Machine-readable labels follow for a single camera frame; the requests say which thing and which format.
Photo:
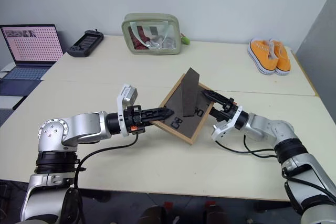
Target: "red object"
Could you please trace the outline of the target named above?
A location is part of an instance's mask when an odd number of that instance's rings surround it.
[[[215,204],[216,204],[216,201],[214,201],[214,200],[208,200],[208,201],[205,202],[204,207],[208,208],[209,206],[215,205]]]
[[[166,210],[172,210],[173,209],[173,203],[172,202],[169,202],[169,201],[166,201],[164,204],[163,204],[163,207],[166,209]]]
[[[145,36],[145,33],[144,33],[143,29],[142,29],[142,26],[137,26],[137,28],[138,28],[138,33],[139,33],[140,39],[141,39],[143,42],[149,41],[150,38]],[[136,50],[148,49],[148,47],[144,46],[144,45],[143,45],[140,41],[138,41],[138,39],[134,36],[131,27],[128,28],[128,32],[130,33],[130,36],[131,36],[131,39],[132,39],[132,42],[133,42],[133,46],[134,46],[134,48],[135,48]]]

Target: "white wall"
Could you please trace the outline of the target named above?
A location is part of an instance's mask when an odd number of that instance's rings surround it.
[[[54,23],[68,47],[89,28],[121,35],[130,12],[175,15],[194,40],[279,38],[297,50],[326,0],[0,0],[0,23]],[[10,54],[0,41],[0,67]]]

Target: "white table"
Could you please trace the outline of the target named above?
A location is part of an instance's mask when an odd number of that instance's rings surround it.
[[[15,97],[10,95],[0,95],[0,109],[11,109],[14,107],[22,97]]]
[[[144,109],[157,107],[170,88],[137,86]],[[106,110],[116,112],[121,86],[107,83],[43,81],[0,128],[0,178],[27,182],[37,158],[39,126],[50,118]],[[290,122],[307,150],[336,181],[336,126],[320,98],[302,95],[221,92],[270,119]],[[192,146],[156,126],[146,128],[129,148],[97,154],[80,173],[82,188],[151,193],[287,200],[280,164],[220,149],[210,137],[209,116]],[[130,143],[134,136],[115,135],[93,145],[80,145],[83,158],[97,149]],[[243,150],[243,135],[232,131],[223,141]],[[251,148],[268,147],[248,140]]]
[[[265,76],[247,54],[247,45],[192,41],[179,55],[133,55],[123,37],[105,36],[87,58],[65,53],[42,80],[171,88],[192,67],[200,82],[214,90],[315,95],[289,48],[287,52],[291,73]]]

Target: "green zipper pouch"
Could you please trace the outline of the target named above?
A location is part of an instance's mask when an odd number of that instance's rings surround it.
[[[134,54],[171,54],[181,51],[179,21],[170,14],[129,13],[121,25],[128,48]]]

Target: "orange shoe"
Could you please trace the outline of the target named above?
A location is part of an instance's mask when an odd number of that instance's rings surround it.
[[[247,51],[263,74],[272,74],[277,68],[278,58],[274,54],[274,44],[262,39],[253,39]]]
[[[279,59],[275,73],[280,76],[285,76],[290,71],[290,61],[287,56],[287,51],[281,42],[273,39],[269,41],[274,44],[274,54]]]

